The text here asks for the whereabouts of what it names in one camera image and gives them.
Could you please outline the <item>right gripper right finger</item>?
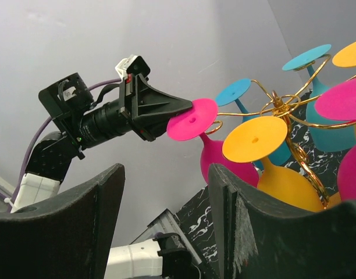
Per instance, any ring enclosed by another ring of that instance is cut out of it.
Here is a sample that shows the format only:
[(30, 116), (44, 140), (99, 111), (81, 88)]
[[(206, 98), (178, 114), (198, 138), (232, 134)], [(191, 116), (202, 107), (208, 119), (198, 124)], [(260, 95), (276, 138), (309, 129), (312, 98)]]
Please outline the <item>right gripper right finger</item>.
[(209, 167), (220, 278), (356, 278), (356, 201), (312, 213)]

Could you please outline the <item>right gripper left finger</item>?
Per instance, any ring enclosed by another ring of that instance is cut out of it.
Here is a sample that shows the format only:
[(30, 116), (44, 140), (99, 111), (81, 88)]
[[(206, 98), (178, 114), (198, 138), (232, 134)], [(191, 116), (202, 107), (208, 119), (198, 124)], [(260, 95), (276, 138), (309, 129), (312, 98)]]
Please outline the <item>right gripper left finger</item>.
[(55, 197), (0, 213), (0, 278), (104, 278), (124, 184), (117, 163)]

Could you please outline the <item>yellow wine glass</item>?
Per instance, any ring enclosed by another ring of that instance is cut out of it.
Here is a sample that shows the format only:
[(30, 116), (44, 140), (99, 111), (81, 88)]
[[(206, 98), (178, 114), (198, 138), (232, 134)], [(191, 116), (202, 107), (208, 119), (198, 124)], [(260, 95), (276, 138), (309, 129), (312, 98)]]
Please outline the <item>yellow wine glass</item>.
[[(333, 64), (337, 67), (356, 67), (356, 42), (346, 46), (340, 50), (333, 58)], [(344, 103), (349, 107), (356, 109), (356, 75), (349, 78), (343, 83), (340, 83), (333, 87), (335, 96), (343, 97)], [(356, 120), (350, 120), (349, 122), (332, 125), (332, 128), (336, 130), (342, 130), (343, 128), (353, 128), (356, 141)]]
[(287, 124), (275, 116), (261, 116), (237, 126), (224, 140), (222, 153), (235, 163), (261, 161), (264, 171), (257, 188), (284, 203), (310, 212), (324, 206), (311, 183), (300, 173), (277, 166), (269, 155), (284, 143)]

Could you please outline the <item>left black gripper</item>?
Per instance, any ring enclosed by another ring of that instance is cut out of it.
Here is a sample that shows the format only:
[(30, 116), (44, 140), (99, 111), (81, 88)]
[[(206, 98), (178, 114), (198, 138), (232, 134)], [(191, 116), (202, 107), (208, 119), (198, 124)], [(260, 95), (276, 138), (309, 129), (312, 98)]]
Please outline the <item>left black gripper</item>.
[(166, 133), (170, 119), (190, 110), (193, 103), (159, 91), (142, 74), (128, 74), (120, 83), (103, 87), (96, 103), (114, 89), (119, 97), (85, 114), (79, 123), (82, 148), (92, 148), (133, 131), (152, 142)]

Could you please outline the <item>teal wine glass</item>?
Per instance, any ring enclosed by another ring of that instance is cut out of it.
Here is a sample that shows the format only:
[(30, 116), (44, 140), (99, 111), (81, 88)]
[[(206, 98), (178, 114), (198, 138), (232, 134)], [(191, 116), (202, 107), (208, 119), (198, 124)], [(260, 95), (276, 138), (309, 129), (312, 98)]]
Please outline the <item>teal wine glass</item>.
[(329, 99), (330, 88), (319, 81), (311, 66), (311, 63), (317, 59), (323, 56), (327, 57), (331, 47), (331, 44), (323, 44), (312, 48), (292, 58), (282, 67), (284, 71), (297, 71), (299, 68), (306, 67), (310, 78), (312, 78), (311, 97), (315, 97), (316, 100), (307, 103), (305, 119), (311, 124), (308, 129), (315, 147), (322, 152), (345, 151), (356, 145), (353, 128), (343, 128), (342, 130), (327, 128), (327, 126), (345, 123), (348, 120), (333, 114), (333, 109), (337, 108), (338, 103)]

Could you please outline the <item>yellow wine glass back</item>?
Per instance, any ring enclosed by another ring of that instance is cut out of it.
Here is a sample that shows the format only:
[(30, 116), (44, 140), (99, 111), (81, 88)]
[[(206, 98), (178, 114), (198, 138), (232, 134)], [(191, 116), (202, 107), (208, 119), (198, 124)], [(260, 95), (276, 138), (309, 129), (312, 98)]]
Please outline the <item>yellow wine glass back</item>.
[[(356, 42), (346, 46), (340, 50), (333, 58), (333, 64), (337, 67), (356, 67)], [(335, 96), (343, 97), (344, 103), (349, 107), (356, 109), (356, 75), (349, 78), (343, 83), (340, 83), (333, 87)], [(336, 130), (342, 130), (343, 128), (353, 128), (356, 141), (356, 120), (350, 120), (349, 122), (332, 125), (332, 128)]]

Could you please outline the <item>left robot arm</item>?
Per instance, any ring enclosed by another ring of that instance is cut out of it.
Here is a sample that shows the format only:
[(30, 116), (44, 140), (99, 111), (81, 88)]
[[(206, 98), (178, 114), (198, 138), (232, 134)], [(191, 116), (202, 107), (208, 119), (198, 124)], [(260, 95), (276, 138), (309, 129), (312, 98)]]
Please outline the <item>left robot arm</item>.
[(192, 108), (186, 99), (152, 88), (145, 73), (107, 83), (118, 99), (102, 103), (77, 74), (38, 97), (58, 130), (33, 149), (26, 180), (9, 213), (0, 213), (0, 278), (201, 278), (179, 234), (162, 234), (137, 249), (117, 248), (109, 260), (122, 201), (125, 169), (115, 164), (63, 193), (72, 159), (129, 131), (145, 141), (166, 132), (171, 118)]

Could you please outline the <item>yellow wine glass front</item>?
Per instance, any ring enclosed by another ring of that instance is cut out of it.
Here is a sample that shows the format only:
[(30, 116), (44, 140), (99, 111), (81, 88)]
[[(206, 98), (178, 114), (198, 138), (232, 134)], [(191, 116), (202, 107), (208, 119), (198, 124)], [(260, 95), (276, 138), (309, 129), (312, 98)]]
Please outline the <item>yellow wine glass front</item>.
[(222, 153), (235, 163), (261, 161), (264, 171), (257, 188), (284, 203), (310, 212), (324, 206), (311, 183), (300, 173), (277, 166), (269, 155), (284, 143), (287, 124), (275, 116), (261, 116), (237, 126), (224, 140)]

